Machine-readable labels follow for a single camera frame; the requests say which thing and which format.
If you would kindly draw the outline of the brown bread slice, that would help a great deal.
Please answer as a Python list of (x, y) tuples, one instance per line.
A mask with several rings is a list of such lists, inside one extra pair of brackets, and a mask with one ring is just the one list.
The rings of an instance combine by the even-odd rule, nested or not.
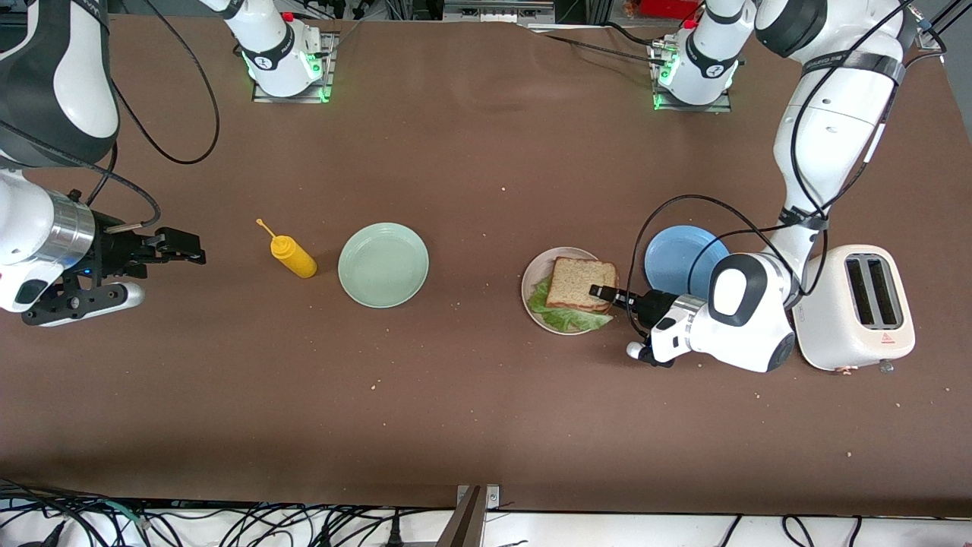
[(591, 295), (591, 287), (615, 287), (618, 278), (614, 263), (558, 257), (554, 262), (545, 304), (548, 308), (605, 312), (610, 308), (610, 302)]

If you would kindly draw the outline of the blue plate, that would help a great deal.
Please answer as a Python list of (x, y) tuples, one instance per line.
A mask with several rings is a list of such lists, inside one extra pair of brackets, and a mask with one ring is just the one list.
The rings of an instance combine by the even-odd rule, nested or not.
[(705, 300), (712, 271), (729, 255), (725, 244), (711, 232), (690, 225), (674, 226), (657, 233), (647, 245), (643, 270), (652, 289)]

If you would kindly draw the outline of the grey metal box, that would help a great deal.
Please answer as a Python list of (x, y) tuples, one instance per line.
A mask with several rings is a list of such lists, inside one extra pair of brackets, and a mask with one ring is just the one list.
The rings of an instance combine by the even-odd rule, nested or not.
[(554, 0), (442, 0), (442, 21), (555, 24)]

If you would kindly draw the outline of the red box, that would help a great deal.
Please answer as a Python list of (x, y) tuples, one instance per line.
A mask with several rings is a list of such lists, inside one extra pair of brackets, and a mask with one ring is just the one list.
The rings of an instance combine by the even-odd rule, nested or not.
[(645, 17), (685, 20), (698, 9), (702, 0), (636, 0), (638, 11)]

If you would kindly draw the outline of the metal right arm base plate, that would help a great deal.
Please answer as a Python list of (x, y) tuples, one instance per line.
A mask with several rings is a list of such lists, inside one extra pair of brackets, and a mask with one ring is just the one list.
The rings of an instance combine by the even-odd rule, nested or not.
[(333, 93), (334, 74), (336, 73), (336, 48), (340, 42), (340, 32), (323, 33), (320, 38), (320, 51), (311, 58), (307, 58), (306, 65), (311, 70), (313, 81), (301, 93), (295, 96), (277, 97), (265, 93), (256, 82), (253, 83), (253, 103), (280, 104), (327, 104)]

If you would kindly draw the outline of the yellow mustard squeeze bottle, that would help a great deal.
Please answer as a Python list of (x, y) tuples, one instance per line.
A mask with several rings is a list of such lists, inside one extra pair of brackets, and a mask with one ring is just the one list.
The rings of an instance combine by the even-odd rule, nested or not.
[(272, 232), (263, 219), (257, 219), (256, 223), (270, 235), (270, 253), (275, 259), (300, 278), (315, 276), (318, 271), (317, 262), (291, 236)]

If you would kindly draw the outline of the silver metal clamp bracket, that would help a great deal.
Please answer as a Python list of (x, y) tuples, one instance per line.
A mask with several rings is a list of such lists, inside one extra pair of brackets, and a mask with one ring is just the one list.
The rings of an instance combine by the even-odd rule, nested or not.
[[(459, 485), (457, 488), (457, 506), (462, 502), (466, 492), (471, 488), (470, 485)], [(499, 484), (484, 485), (484, 498), (486, 511), (495, 511), (500, 506), (501, 489)]]

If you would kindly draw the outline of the aluminium frame corner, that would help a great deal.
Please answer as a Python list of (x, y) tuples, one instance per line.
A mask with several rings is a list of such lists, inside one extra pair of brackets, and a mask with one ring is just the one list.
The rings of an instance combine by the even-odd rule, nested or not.
[(972, 14), (972, 0), (914, 0), (913, 6), (921, 14), (917, 45), (923, 52), (940, 51), (935, 35), (941, 36)]

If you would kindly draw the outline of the pale green plate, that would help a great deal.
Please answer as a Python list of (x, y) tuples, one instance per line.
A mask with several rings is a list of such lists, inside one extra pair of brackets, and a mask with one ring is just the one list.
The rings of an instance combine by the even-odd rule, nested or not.
[(375, 223), (345, 242), (338, 257), (338, 280), (347, 296), (369, 308), (407, 302), (426, 283), (430, 257), (426, 242), (399, 223)]

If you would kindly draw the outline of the green lettuce leaf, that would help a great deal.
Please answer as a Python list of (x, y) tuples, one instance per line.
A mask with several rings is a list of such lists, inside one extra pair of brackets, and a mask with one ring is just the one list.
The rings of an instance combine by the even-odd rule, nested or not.
[(583, 334), (596, 331), (612, 322), (612, 316), (601, 312), (579, 311), (572, 308), (550, 308), (546, 305), (551, 277), (545, 277), (535, 285), (525, 307), (539, 324), (559, 334)]

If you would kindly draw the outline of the dark metal bar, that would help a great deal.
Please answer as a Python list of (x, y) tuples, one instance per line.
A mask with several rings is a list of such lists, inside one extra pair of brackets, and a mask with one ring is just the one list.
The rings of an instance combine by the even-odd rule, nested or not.
[(435, 547), (481, 547), (489, 501), (486, 485), (470, 485), (466, 488)]

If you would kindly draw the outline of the beige plate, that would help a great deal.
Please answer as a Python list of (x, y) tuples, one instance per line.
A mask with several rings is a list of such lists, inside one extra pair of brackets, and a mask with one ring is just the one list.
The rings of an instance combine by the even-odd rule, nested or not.
[[(545, 277), (548, 276), (551, 277), (552, 270), (554, 267), (554, 262), (558, 257), (597, 260), (597, 257), (594, 256), (593, 254), (576, 247), (555, 247), (549, 249), (548, 251), (542, 252), (541, 254), (538, 254), (538, 256), (535, 256), (534, 260), (531, 260), (531, 263), (528, 264), (528, 266), (525, 268), (524, 273), (521, 276), (522, 305), (523, 308), (525, 309), (525, 312), (527, 312), (527, 315), (532, 320), (532, 322), (534, 322), (535, 325), (541, 327), (541, 329), (544, 329), (544, 331), (555, 335), (561, 335), (561, 336), (579, 336), (581, 334), (570, 335), (570, 334), (555, 333), (552, 330), (550, 330), (548, 327), (541, 326), (539, 324), (539, 318), (535, 318), (535, 316), (532, 315), (531, 312), (528, 311), (528, 309), (525, 307), (525, 301), (527, 301), (528, 298), (531, 297), (532, 291), (534, 291), (535, 289), (535, 285), (537, 285), (537, 283), (539, 283), (539, 281), (543, 280)], [(609, 311), (601, 312), (601, 314), (609, 314), (612, 316), (612, 314)]]

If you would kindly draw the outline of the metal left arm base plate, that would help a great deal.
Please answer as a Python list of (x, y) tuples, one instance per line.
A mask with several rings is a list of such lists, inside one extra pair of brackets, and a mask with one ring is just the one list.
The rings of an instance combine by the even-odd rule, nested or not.
[(661, 84), (662, 76), (669, 73), (669, 68), (671, 68), (676, 45), (667, 39), (654, 39), (652, 40), (652, 44), (645, 48), (649, 59), (661, 60), (662, 62), (660, 65), (654, 65), (650, 69), (654, 110), (712, 114), (729, 113), (731, 111), (731, 98), (728, 90), (723, 90), (718, 99), (708, 105), (693, 105), (678, 100), (670, 90)]

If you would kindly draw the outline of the white toaster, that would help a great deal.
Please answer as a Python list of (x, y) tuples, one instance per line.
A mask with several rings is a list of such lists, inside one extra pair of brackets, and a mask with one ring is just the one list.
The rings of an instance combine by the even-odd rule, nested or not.
[(888, 250), (842, 245), (809, 260), (813, 291), (792, 308), (797, 342), (812, 367), (842, 374), (891, 368), (916, 345), (912, 312)]

